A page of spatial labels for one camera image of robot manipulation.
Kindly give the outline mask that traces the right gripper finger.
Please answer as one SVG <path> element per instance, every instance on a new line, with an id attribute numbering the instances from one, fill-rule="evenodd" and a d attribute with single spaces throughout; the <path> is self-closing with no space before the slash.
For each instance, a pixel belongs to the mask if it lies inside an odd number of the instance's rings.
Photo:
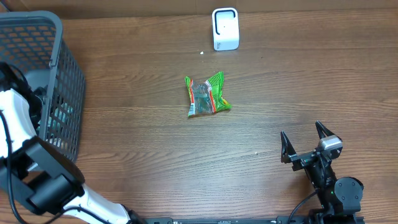
<path id="1" fill-rule="evenodd" d="M 290 140 L 288 139 L 284 131 L 280 132 L 280 138 L 281 138 L 281 162 L 285 164 L 291 163 L 295 160 L 297 153 L 295 152 L 294 147 L 292 146 Z"/>
<path id="2" fill-rule="evenodd" d="M 339 136 L 337 136 L 335 133 L 330 131 L 326 126 L 324 126 L 321 121 L 317 120 L 315 122 L 315 126 L 316 126 L 317 133 L 318 133 L 318 136 L 320 139 L 337 138 L 337 139 L 341 140 L 341 138 Z"/>

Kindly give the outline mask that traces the green snack bag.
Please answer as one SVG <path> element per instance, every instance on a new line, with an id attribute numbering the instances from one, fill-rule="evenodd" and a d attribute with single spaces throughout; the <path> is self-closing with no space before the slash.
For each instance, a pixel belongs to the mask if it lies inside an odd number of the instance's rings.
<path id="1" fill-rule="evenodd" d="M 223 98 L 223 71 L 214 74 L 203 83 L 185 77 L 185 84 L 190 98 L 188 117 L 215 114 L 232 108 L 232 105 Z"/>

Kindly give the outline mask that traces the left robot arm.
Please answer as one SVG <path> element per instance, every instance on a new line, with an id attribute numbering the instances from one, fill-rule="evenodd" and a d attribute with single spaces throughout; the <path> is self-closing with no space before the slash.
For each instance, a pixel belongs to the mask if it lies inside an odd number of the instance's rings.
<path id="1" fill-rule="evenodd" d="M 1 188 L 14 216 L 25 223 L 16 203 L 36 215 L 51 213 L 87 223 L 141 223 L 130 209 L 113 203 L 85 184 L 77 166 L 39 138 L 43 101 L 23 73 L 1 62 Z"/>

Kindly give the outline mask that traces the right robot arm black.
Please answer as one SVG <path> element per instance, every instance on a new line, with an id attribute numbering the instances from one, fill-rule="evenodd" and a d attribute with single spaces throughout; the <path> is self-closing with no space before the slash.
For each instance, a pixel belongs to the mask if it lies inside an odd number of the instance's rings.
<path id="1" fill-rule="evenodd" d="M 297 210 L 313 196 L 317 196 L 321 207 L 308 212 L 305 223 L 361 223 L 357 217 L 361 211 L 364 185 L 354 177 L 337 178 L 332 169 L 332 160 L 343 150 L 343 140 L 326 128 L 320 121 L 315 123 L 319 136 L 318 146 L 313 151 L 297 154 L 284 131 L 280 132 L 281 162 L 291 163 L 292 170 L 304 170 L 314 192 L 303 199 L 288 217 L 290 223 Z"/>

